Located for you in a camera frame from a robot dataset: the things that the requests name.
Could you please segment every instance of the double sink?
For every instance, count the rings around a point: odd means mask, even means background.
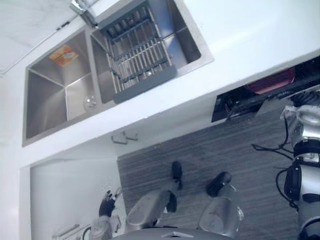
[[[213,61],[181,0],[120,0],[98,20],[27,67],[24,146]]]

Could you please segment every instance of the metal rack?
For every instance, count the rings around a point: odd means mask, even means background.
[[[172,66],[149,6],[141,6],[106,27],[104,40],[115,93]]]

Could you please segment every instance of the black shoe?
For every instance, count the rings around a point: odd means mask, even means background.
[[[174,161],[171,165],[172,178],[178,182],[178,190],[182,189],[182,166],[179,161]]]
[[[231,174],[227,171],[221,172],[215,179],[213,179],[211,182],[209,182],[205,189],[206,193],[209,194],[211,197],[216,197],[220,191],[220,189],[224,186],[230,183],[231,181]]]

